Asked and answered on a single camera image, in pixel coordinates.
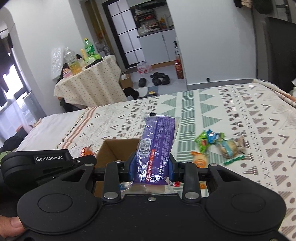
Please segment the person's left hand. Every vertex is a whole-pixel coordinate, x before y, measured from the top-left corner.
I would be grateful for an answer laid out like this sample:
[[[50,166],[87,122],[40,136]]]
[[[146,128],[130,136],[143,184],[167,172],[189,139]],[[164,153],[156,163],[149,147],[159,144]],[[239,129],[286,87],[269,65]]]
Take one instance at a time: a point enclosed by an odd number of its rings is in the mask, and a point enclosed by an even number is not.
[[[0,233],[2,238],[16,237],[24,233],[25,229],[19,217],[0,216]]]

